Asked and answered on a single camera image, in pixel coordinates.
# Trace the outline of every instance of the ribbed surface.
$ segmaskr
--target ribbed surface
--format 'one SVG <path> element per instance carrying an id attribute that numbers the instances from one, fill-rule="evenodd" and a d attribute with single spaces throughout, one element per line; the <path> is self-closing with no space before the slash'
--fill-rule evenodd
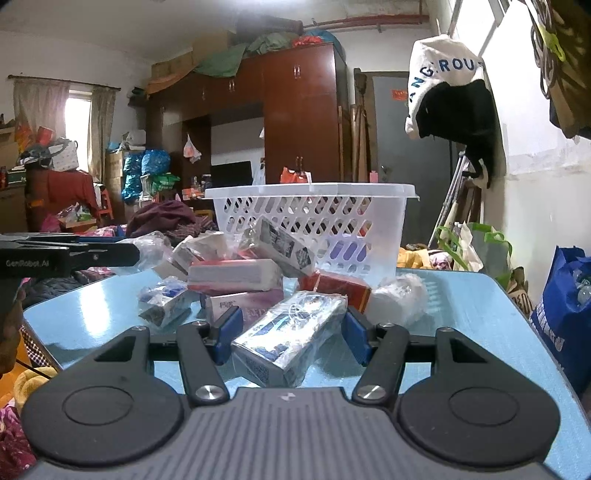
<path id="1" fill-rule="evenodd" d="M 338 388 L 240 389 L 230 403 L 198 408 L 162 451 L 104 472 L 39 464 L 43 480 L 546 480 L 515 472 L 453 470 L 420 456 L 387 414 L 354 406 Z"/>

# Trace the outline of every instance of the metal screw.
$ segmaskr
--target metal screw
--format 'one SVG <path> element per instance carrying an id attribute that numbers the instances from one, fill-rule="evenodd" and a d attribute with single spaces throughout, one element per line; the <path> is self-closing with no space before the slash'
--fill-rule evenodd
<path id="1" fill-rule="evenodd" d="M 222 398 L 224 391 L 217 385 L 204 385 L 197 389 L 195 395 L 199 400 L 212 401 Z"/>
<path id="2" fill-rule="evenodd" d="M 357 389 L 357 395 L 364 400 L 380 400 L 386 396 L 386 391 L 379 385 L 364 385 Z"/>

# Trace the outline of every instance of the curtain rod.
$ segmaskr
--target curtain rod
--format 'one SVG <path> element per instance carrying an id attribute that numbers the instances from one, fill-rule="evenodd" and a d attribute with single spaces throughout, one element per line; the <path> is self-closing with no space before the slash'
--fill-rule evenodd
<path id="1" fill-rule="evenodd" d="M 9 75 L 8 80 L 14 80 L 14 79 L 27 79 L 27 80 L 51 80 L 54 82 L 67 82 L 67 83 L 74 83 L 74 84 L 78 84 L 78 85 L 89 85 L 91 87 L 104 87 L 104 88 L 110 88 L 111 90 L 117 90 L 118 92 L 121 91 L 120 88 L 117 87 L 111 87 L 109 85 L 100 85 L 98 83 L 88 83 L 88 82 L 75 82 L 74 80 L 63 80 L 63 79 L 48 79 L 45 77 L 25 77 L 25 76 L 21 76 L 21 75 Z"/>

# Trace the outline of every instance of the laundry basket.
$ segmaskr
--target laundry basket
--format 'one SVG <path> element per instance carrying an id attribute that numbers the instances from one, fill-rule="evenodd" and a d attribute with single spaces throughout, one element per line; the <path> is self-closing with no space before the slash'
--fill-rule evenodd
<path id="1" fill-rule="evenodd" d="M 375 285 L 394 275 L 413 185 L 300 183 L 207 189 L 219 229 L 239 234 L 264 216 L 299 238 L 317 266 Z"/>

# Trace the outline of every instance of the desk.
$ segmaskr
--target desk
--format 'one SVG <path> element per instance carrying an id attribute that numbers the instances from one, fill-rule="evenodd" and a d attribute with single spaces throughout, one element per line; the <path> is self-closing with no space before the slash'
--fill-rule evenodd
<path id="1" fill-rule="evenodd" d="M 560 431 L 546 463 L 565 480 L 586 480 L 591 475 L 591 432 L 584 412 L 544 344 L 497 283 L 483 274 L 413 273 L 424 280 L 429 303 L 411 333 L 433 335 L 438 327 L 454 327 L 544 388 L 561 415 Z M 136 295 L 157 281 L 152 271 L 108 278 L 37 304 L 25 311 L 25 319 L 54 360 L 67 368 L 127 328 L 143 325 L 137 316 Z M 184 321 L 198 314 L 199 306 L 194 304 Z M 408 364 L 400 391 L 427 377 L 429 370 L 429 364 Z M 343 387 L 351 395 L 362 372 L 337 335 L 320 349 L 302 386 Z M 232 395 L 238 387 L 251 385 L 236 377 L 231 362 L 220 367 L 220 373 Z M 183 392 L 177 363 L 156 362 L 155 375 Z"/>

